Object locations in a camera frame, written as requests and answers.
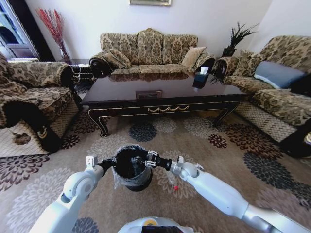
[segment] table leg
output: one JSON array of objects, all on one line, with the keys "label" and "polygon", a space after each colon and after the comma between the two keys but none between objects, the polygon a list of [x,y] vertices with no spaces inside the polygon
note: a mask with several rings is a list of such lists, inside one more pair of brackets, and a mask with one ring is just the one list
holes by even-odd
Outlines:
[{"label": "table leg", "polygon": [[239,103],[240,102],[231,102],[226,109],[223,109],[223,111],[219,113],[218,117],[214,120],[214,125],[219,126],[222,120],[238,107]]},{"label": "table leg", "polygon": [[96,112],[88,111],[88,116],[95,122],[98,128],[101,130],[101,137],[108,136],[108,128],[103,120],[103,116],[100,116]]}]

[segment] vase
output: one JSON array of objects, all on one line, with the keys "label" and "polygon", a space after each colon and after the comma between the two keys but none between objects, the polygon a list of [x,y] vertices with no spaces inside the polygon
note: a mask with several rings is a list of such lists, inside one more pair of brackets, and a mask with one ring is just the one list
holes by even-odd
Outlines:
[{"label": "vase", "polygon": [[235,50],[237,50],[237,49],[224,48],[222,56],[223,57],[232,57],[232,55],[234,54]]},{"label": "vase", "polygon": [[64,43],[59,45],[60,55],[62,56],[63,60],[70,60],[70,57],[66,51]]}]

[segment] lattice sofa base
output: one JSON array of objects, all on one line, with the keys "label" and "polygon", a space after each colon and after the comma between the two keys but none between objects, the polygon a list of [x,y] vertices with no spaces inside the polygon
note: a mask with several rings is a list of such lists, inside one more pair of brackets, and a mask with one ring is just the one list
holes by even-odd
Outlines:
[{"label": "lattice sofa base", "polygon": [[281,142],[297,130],[294,126],[281,121],[249,102],[241,102],[237,107],[236,112],[271,136],[277,142]]},{"label": "lattice sofa base", "polygon": [[[68,125],[77,112],[77,105],[72,100],[59,118],[50,125],[52,130],[54,130],[60,138],[64,135]],[[31,137],[28,143],[19,145],[13,141],[14,134],[22,135],[23,133]],[[0,147],[0,157],[48,153],[42,148],[37,135],[33,132],[31,127],[23,120],[11,128],[0,130]]]}]

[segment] potted plant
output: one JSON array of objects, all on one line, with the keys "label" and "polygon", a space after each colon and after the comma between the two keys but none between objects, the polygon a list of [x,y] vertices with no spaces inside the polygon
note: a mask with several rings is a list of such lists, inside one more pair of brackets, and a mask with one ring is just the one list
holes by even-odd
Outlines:
[{"label": "potted plant", "polygon": [[243,29],[243,27],[245,26],[245,24],[243,24],[242,26],[240,26],[240,23],[238,22],[238,29],[232,28],[231,29],[231,42],[230,45],[228,45],[227,48],[224,48],[224,52],[223,52],[223,57],[231,57],[234,52],[235,52],[235,47],[238,43],[240,43],[246,36],[251,35],[253,33],[256,32],[252,32],[251,30],[256,27],[258,24]]}]

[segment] blue pillow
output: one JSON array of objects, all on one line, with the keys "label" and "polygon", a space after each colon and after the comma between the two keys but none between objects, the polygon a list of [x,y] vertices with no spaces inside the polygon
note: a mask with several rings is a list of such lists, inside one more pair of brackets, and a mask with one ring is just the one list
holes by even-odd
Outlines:
[{"label": "blue pillow", "polygon": [[289,88],[294,81],[305,75],[306,73],[299,69],[263,61],[257,66],[254,77],[270,84],[274,88]]}]

